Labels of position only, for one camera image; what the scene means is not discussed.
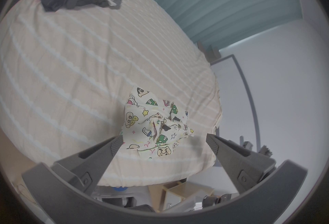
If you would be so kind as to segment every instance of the bed sheet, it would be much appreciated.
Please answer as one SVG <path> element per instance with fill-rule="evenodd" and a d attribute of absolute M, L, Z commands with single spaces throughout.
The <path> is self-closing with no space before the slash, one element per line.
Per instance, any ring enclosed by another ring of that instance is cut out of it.
<path fill-rule="evenodd" d="M 221 117 L 203 53 L 154 0 L 123 0 L 45 13 L 21 0 L 0 23 L 0 126 L 34 162 L 48 165 L 118 135 L 133 86 L 179 103 L 195 137 L 167 158 L 120 149 L 99 185 L 153 185 L 213 165 L 205 143 Z"/>

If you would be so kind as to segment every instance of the yellow star print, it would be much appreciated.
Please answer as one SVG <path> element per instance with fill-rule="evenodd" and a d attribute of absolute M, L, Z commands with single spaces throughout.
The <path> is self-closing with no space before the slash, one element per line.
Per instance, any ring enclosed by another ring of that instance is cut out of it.
<path fill-rule="evenodd" d="M 144 110 L 144 111 L 143 111 L 143 115 L 144 115 L 144 116 L 147 116 L 147 114 L 148 114 L 148 110 Z"/>

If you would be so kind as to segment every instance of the blue round object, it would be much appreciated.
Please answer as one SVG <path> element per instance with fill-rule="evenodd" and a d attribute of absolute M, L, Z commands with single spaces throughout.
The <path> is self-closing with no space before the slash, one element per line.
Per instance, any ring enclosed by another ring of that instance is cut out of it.
<path fill-rule="evenodd" d="M 125 191 L 127 188 L 126 187 L 119 187 L 119 188 L 113 188 L 116 191 Z"/>

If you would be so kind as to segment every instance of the striped bed sheet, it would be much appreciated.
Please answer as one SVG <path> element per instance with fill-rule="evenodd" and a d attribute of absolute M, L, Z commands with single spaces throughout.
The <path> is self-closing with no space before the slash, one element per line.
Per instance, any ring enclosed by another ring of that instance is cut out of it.
<path fill-rule="evenodd" d="M 214 164 L 205 139 L 221 117 L 217 79 L 154 0 L 48 13 L 20 0 L 0 23 L 0 44 L 0 126 L 34 162 L 52 165 L 118 135 L 139 86 L 185 108 L 195 137 L 165 158 L 120 149 L 98 185 L 159 184 Z"/>

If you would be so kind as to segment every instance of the bed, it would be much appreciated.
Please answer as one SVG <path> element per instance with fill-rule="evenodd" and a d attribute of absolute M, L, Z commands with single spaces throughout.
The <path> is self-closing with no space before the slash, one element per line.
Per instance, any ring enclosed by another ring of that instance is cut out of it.
<path fill-rule="evenodd" d="M 0 23 L 0 126 L 47 165 L 118 135 L 133 86 L 179 103 L 195 137 L 166 158 L 120 149 L 98 185 L 153 185 L 214 164 L 205 143 L 221 118 L 217 79 L 203 53 L 154 0 L 45 13 L 20 0 Z"/>

